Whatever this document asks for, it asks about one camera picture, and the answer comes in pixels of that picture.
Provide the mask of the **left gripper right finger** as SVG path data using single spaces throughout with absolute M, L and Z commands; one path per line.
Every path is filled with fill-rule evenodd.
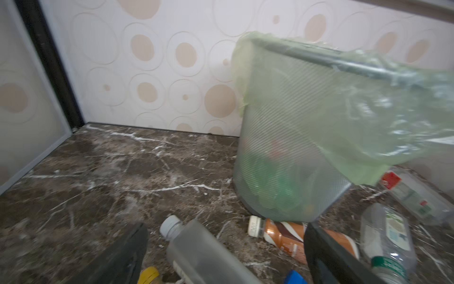
M 310 222 L 304 235 L 307 265 L 315 284 L 384 284 L 318 223 Z

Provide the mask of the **clear bottle pink label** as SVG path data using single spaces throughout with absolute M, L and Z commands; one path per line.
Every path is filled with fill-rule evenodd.
M 137 284 L 165 284 L 165 282 L 162 280 L 159 271 L 150 266 L 140 273 Z

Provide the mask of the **clear square bottle white cap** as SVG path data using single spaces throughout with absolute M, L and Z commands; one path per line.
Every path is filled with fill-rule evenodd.
M 169 242 L 167 260 L 186 284 L 261 283 L 197 220 L 183 224 L 171 215 L 160 233 Z

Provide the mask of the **brown tea bottle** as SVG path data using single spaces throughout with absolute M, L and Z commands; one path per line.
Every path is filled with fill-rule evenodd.
M 247 233 L 251 237 L 264 239 L 269 244 L 286 252 L 293 259 L 306 265 L 304 236 L 307 224 L 295 222 L 274 222 L 252 215 Z

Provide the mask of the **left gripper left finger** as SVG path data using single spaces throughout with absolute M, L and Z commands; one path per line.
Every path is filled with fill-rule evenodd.
M 69 284 L 136 284 L 147 251 L 148 231 L 138 222 L 67 282 Z

